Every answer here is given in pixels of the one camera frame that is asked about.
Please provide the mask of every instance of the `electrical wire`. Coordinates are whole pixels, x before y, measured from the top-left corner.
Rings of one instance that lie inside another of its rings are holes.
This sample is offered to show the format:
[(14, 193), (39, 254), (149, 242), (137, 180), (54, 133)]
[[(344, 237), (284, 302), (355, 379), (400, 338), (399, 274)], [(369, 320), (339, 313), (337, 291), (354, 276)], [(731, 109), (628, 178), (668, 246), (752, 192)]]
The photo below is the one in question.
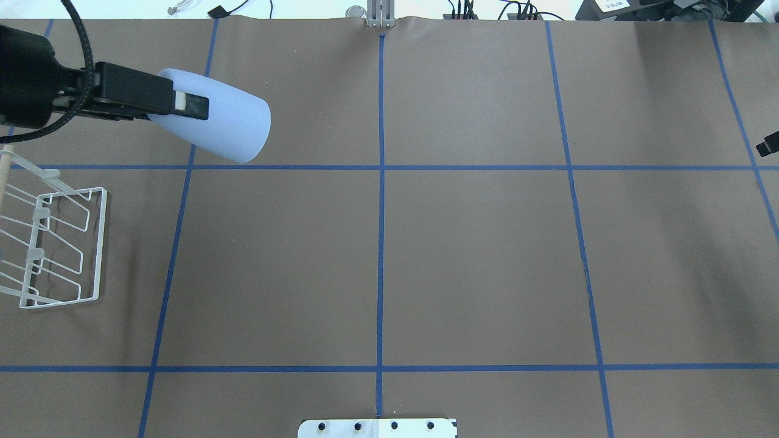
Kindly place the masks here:
[(720, 0), (720, 6), (724, 10), (720, 20), (724, 20), (730, 16), (730, 2), (728, 0)]
[(535, 13), (535, 15), (536, 15), (536, 16), (540, 16), (540, 15), (545, 15), (545, 16), (553, 16), (553, 17), (557, 17), (557, 18), (558, 18), (558, 19), (560, 19), (561, 21), (566, 21), (566, 19), (562, 18), (561, 16), (559, 16), (559, 15), (557, 15), (557, 14), (553, 14), (553, 13), (551, 13), (551, 12), (536, 12), (536, 13)]
[(530, 2), (527, 2), (527, 3), (522, 3), (522, 2), (516, 2), (516, 1), (506, 1), (506, 5), (505, 5), (505, 6), (503, 6), (503, 10), (501, 10), (501, 11), (500, 11), (500, 15), (498, 15), (498, 19), (501, 19), (501, 18), (503, 18), (503, 13), (504, 13), (504, 12), (506, 11), (506, 9), (508, 9), (508, 7), (509, 7), (509, 6), (511, 6), (511, 5), (516, 5), (516, 14), (517, 14), (517, 17), (519, 17), (519, 15), (522, 13), (522, 5), (525, 5), (525, 7), (527, 7), (527, 6), (529, 5), (529, 6), (532, 8), (532, 10), (536, 10), (536, 11), (538, 11), (538, 9), (536, 9), (536, 7), (535, 7), (534, 5), (530, 4)]
[(768, 20), (766, 19), (766, 17), (764, 17), (763, 14), (761, 14), (760, 12), (755, 11), (755, 12), (752, 12), (752, 13), (755, 14), (755, 16), (757, 18), (759, 18), (760, 21), (762, 21), (763, 23), (768, 23)]
[(457, 0), (457, 7), (454, 7), (453, 0), (448, 0), (452, 6), (452, 19), (477, 19), (474, 12), (474, 0)]
[(44, 128), (33, 132), (0, 137), (0, 143), (18, 143), (27, 140), (35, 140), (41, 138), (42, 136), (51, 134), (52, 132), (64, 126), (65, 123), (70, 122), (70, 120), (76, 116), (76, 113), (81, 111), (81, 107), (84, 105), (84, 102), (86, 102), (86, 99), (90, 96), (90, 91), (92, 91), (92, 85), (95, 77), (95, 65), (92, 60), (92, 47), (90, 46), (90, 39), (86, 35), (86, 29), (84, 28), (84, 23), (82, 23), (79, 13), (76, 11), (76, 8), (73, 6), (70, 0), (62, 0), (62, 5), (65, 6), (65, 9), (68, 11), (70, 19), (73, 21), (73, 26), (76, 27), (76, 33), (79, 35), (79, 41), (81, 42), (81, 51), (84, 55), (84, 74), (81, 78), (81, 87), (79, 87), (79, 97), (76, 99), (76, 102), (70, 108), (68, 108), (68, 111), (62, 115), (62, 117), (58, 118), (49, 126), (45, 126)]
[(240, 5), (238, 5), (238, 7), (237, 7), (237, 8), (235, 8), (235, 9), (231, 10), (231, 11), (230, 11), (230, 12), (228, 12), (227, 14), (228, 14), (228, 15), (230, 15), (230, 14), (232, 14), (233, 12), (235, 12), (235, 11), (239, 10), (239, 9), (240, 9), (240, 8), (242, 8), (242, 7), (243, 7), (243, 5), (245, 5), (246, 3), (249, 3), (249, 0), (244, 0), (244, 2), (243, 2), (243, 3), (241, 3)]
[(530, 2), (525, 4), (525, 9), (522, 9), (522, 18), (523, 19), (530, 18), (530, 16), (527, 13), (533, 11), (531, 6), (533, 6), (533, 5)]
[(638, 15), (638, 11), (633, 11), (633, 16), (641, 21), (649, 21), (648, 19), (645, 19), (642, 16)]

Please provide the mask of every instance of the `blue tape line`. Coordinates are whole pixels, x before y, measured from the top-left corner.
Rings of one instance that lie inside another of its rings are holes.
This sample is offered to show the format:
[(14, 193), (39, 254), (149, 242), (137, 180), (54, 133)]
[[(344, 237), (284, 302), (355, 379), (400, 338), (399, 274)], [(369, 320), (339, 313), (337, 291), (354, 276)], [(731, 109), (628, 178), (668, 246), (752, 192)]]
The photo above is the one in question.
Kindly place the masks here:
[(379, 254), (376, 275), (376, 417), (383, 410), (384, 365), (384, 38), (379, 35)]
[(334, 366), (158, 366), (158, 373), (375, 373), (373, 365)]
[(575, 171), (751, 171), (751, 166), (692, 166), (653, 164), (578, 164)]
[(598, 365), (385, 365), (387, 373), (525, 373), (598, 371)]
[(722, 80), (724, 81), (725, 89), (728, 92), (728, 98), (730, 98), (731, 106), (733, 107), (735, 120), (738, 123), (738, 130), (741, 131), (741, 137), (744, 140), (744, 147), (746, 148), (747, 155), (749, 155), (749, 162), (752, 164), (752, 169), (755, 173), (755, 180), (757, 180), (757, 186), (760, 188), (760, 195), (763, 197), (763, 203), (766, 206), (768, 219), (771, 222), (771, 227), (774, 229), (774, 237), (776, 238), (777, 243), (779, 243), (779, 225), (777, 225), (777, 220), (774, 216), (774, 209), (771, 208), (771, 202), (768, 199), (766, 186), (763, 184), (763, 178), (760, 176), (760, 170), (757, 167), (755, 154), (752, 152), (752, 144), (749, 142), (749, 137), (746, 135), (746, 128), (744, 128), (744, 121), (741, 118), (741, 112), (738, 110), (738, 105), (735, 101), (735, 95), (733, 94), (733, 89), (731, 88), (730, 80), (728, 79), (728, 72), (725, 71), (725, 63), (722, 58), (722, 52), (720, 51), (720, 42), (717, 39), (717, 31), (714, 29), (714, 21), (712, 20), (709, 20), (709, 31), (711, 32), (711, 41), (714, 43), (714, 52), (717, 53), (717, 60), (720, 63)]
[(148, 373), (150, 366), (10, 365), (0, 373)]
[[(0, 373), (375, 373), (374, 365), (324, 366), (0, 366)], [(547, 365), (382, 365), (384, 373), (538, 373), (577, 371), (678, 371), (707, 369), (779, 369), (779, 362), (616, 363)]]
[(595, 343), (595, 357), (600, 366), (598, 375), (601, 381), (601, 397), (603, 399), (603, 411), (606, 420), (606, 431), (609, 438), (614, 438), (614, 425), (612, 422), (612, 408), (608, 399), (608, 387), (606, 385), (606, 372), (603, 370), (603, 353), (601, 350), (601, 336), (597, 329), (597, 315), (595, 313), (595, 299), (592, 293), (592, 281), (590, 279), (590, 267), (587, 264), (587, 248), (584, 245), (584, 233), (582, 231), (582, 222), (579, 212), (579, 199), (576, 196), (576, 183), (573, 179), (573, 166), (571, 163), (571, 152), (568, 144), (568, 130), (566, 129), (566, 118), (562, 110), (562, 97), (560, 95), (560, 83), (557, 74), (557, 63), (555, 62), (555, 49), (552, 43), (552, 28), (549, 22), (546, 25), (546, 39), (549, 46), (549, 62), (552, 65), (552, 82), (555, 85), (555, 99), (557, 100), (557, 116), (560, 123), (560, 134), (562, 136), (562, 148), (566, 154), (566, 166), (568, 167), (568, 185), (571, 191), (571, 201), (573, 203), (573, 216), (576, 220), (576, 235), (579, 239), (579, 253), (582, 259), (582, 268), (584, 270), (584, 279), (587, 283), (587, 299), (590, 306), (590, 323), (592, 325), (592, 338)]
[[(62, 170), (282, 170), (282, 171), (380, 171), (375, 164), (39, 164), (44, 169)], [(575, 171), (752, 171), (752, 166), (694, 166), (642, 164), (574, 164)], [(387, 164), (385, 171), (565, 171), (564, 164)], [(779, 166), (758, 166), (779, 171)]]
[(544, 165), (544, 164), (501, 164), (501, 165), (447, 165), (447, 164), (391, 164), (385, 166), (388, 171), (564, 171), (567, 169), (564, 165)]
[(646, 363), (604, 365), (606, 371), (673, 371), (682, 369), (779, 369), (779, 363)]
[[(213, 48), (217, 43), (217, 30), (219, 29), (219, 20), (213, 21), (213, 29), (211, 30), (211, 42), (208, 48), (208, 59), (206, 60), (206, 73), (208, 77), (211, 71), (211, 61), (213, 60)], [(195, 145), (189, 147), (189, 159), (187, 160), (187, 173), (184, 177), (184, 187), (182, 189), (182, 200), (178, 206), (178, 218), (176, 219), (176, 230), (173, 234), (173, 246), (171, 248), (171, 259), (167, 266), (167, 277), (165, 279), (165, 289), (162, 294), (162, 306), (160, 307), (160, 319), (157, 321), (157, 333), (154, 337), (154, 350), (151, 357), (151, 370), (149, 371), (149, 379), (146, 383), (146, 395), (143, 398), (143, 410), (141, 411), (141, 420), (138, 426), (138, 438), (143, 438), (146, 434), (146, 420), (149, 418), (149, 408), (151, 406), (151, 396), (154, 389), (154, 377), (156, 374), (157, 362), (160, 358), (160, 345), (162, 344), (162, 333), (165, 326), (165, 317), (167, 315), (167, 303), (171, 294), (171, 286), (173, 285), (173, 273), (176, 266), (176, 257), (178, 255), (178, 243), (180, 242), (182, 235), (182, 225), (184, 224), (184, 212), (187, 205), (187, 196), (189, 194), (189, 183), (192, 180), (192, 166), (195, 163), (195, 153), (197, 148)]]
[(49, 35), (51, 35), (51, 29), (54, 27), (54, 19), (50, 19), (48, 24), (46, 25), (46, 32), (44, 32), (44, 37), (49, 38)]
[(281, 171), (378, 171), (380, 166), (360, 164), (195, 164), (196, 170), (281, 170)]

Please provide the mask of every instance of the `white dish rack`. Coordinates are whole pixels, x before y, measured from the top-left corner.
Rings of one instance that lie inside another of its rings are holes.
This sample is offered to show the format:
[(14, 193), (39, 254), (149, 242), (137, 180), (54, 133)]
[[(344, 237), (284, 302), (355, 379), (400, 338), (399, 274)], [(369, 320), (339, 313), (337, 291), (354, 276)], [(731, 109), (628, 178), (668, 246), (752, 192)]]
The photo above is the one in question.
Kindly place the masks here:
[[(19, 172), (11, 172), (12, 164), (21, 168)], [(21, 182), (34, 181), (47, 192), (38, 194), (9, 182), (15, 182), (17, 174), (24, 177)], [(106, 189), (74, 189), (60, 179), (58, 169), (39, 168), (16, 154), (12, 145), (4, 145), (0, 151), (0, 292), (19, 297), (22, 309), (96, 300), (107, 202)], [(79, 247), (85, 240), (88, 246)], [(57, 249), (46, 249), (44, 241)]]

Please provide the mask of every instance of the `black device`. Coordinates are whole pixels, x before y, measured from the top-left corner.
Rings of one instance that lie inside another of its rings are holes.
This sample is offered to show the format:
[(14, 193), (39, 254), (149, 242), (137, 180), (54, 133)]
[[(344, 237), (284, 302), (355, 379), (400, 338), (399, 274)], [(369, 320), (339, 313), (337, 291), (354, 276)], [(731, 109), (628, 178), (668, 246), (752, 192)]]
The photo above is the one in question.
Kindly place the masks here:
[[(0, 26), (0, 123), (41, 128), (67, 112), (84, 86), (83, 69), (57, 62), (46, 37)], [(208, 119), (208, 99), (179, 94), (173, 81), (108, 62), (94, 65), (90, 94), (76, 115), (107, 120), (176, 114)]]
[(776, 131), (763, 139), (763, 142), (755, 146), (755, 148), (761, 157), (779, 152), (779, 131)]
[(603, 12), (595, 0), (583, 0), (577, 20), (616, 19), (618, 21), (746, 21), (763, 0), (699, 0), (685, 8), (673, 0), (628, 0), (629, 7)]
[(242, 8), (248, 2), (249, 2), (249, 0), (244, 0), (244, 2), (241, 3), (240, 5), (238, 5), (237, 8), (232, 9), (230, 11), (226, 10), (225, 8), (223, 8), (222, 5), (219, 5), (216, 8), (211, 9), (210, 11), (208, 11), (208, 16), (213, 18), (213, 19), (220, 19), (220, 18), (224, 18), (226, 16), (230, 16), (230, 14), (232, 14), (233, 12), (239, 10), (240, 8)]

